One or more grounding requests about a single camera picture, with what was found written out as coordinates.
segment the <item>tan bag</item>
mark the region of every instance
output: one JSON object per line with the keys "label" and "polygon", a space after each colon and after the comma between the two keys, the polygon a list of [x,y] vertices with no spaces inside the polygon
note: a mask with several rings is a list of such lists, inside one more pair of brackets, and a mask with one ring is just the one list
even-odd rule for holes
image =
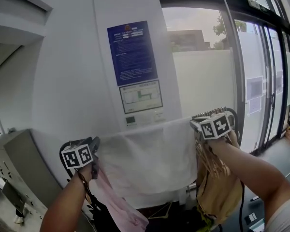
{"label": "tan bag", "polygon": [[[239,148],[235,133],[229,133],[229,140]],[[201,141],[196,133],[198,156],[197,201],[203,213],[215,217],[215,225],[223,223],[237,207],[242,198],[241,181],[209,149],[207,142]]]}

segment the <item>blue sign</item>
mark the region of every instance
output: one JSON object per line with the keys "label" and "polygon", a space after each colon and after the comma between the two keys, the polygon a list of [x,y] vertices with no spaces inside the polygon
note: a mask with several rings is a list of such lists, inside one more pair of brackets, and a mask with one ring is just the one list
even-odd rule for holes
{"label": "blue sign", "polygon": [[147,21],[107,29],[117,85],[157,79]]}

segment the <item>white towel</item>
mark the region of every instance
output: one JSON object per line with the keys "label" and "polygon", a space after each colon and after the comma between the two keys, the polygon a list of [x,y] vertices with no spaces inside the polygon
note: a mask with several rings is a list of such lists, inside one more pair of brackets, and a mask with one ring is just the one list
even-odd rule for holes
{"label": "white towel", "polygon": [[174,191],[197,178],[191,118],[102,137],[100,163],[120,197]]}

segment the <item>sky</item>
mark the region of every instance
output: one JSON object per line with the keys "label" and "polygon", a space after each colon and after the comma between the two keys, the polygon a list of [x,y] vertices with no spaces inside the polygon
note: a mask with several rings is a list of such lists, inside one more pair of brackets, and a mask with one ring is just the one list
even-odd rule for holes
{"label": "sky", "polygon": [[[268,7],[265,0],[257,0],[257,2]],[[220,16],[218,10],[199,8],[163,8],[162,10],[168,31],[200,29],[204,41],[209,42],[211,48],[215,42],[225,38],[225,35],[217,36],[213,31],[213,26],[218,25],[217,19]]]}

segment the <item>pink garment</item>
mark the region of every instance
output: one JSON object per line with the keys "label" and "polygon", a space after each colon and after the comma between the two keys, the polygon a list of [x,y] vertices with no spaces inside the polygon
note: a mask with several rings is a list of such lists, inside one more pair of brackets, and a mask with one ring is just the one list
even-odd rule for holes
{"label": "pink garment", "polygon": [[104,195],[103,201],[100,200],[100,202],[107,207],[119,230],[121,232],[144,232],[148,225],[147,218],[115,194],[101,168],[96,183]]}

